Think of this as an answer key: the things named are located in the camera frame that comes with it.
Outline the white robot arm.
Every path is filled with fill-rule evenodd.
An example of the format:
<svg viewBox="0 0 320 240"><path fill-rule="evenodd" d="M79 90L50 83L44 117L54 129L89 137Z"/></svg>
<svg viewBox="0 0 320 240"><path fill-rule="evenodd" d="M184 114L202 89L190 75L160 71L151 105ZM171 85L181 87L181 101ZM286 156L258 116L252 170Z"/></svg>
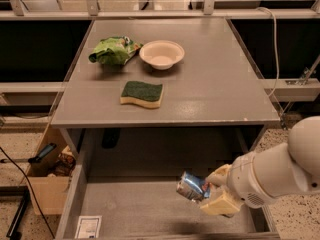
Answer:
<svg viewBox="0 0 320 240"><path fill-rule="evenodd" d="M320 117L295 124L285 143L219 167L206 183L210 197L200 209L209 215L235 214L243 205L257 209L282 196L319 193Z"/></svg>

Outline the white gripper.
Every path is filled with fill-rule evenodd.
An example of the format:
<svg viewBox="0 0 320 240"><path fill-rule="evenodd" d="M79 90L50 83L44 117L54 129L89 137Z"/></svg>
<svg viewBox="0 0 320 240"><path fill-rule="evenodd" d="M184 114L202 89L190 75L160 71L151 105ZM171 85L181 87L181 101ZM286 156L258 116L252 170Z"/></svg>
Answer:
<svg viewBox="0 0 320 240"><path fill-rule="evenodd" d="M210 197L201 202L202 212L213 216L233 216L241 210L244 203L257 209L276 201L258 181L254 170L255 155L255 152L250 152L239 156L232 165L222 165L206 177L206 182L219 188L212 189ZM226 185L238 198L221 188Z"/></svg>

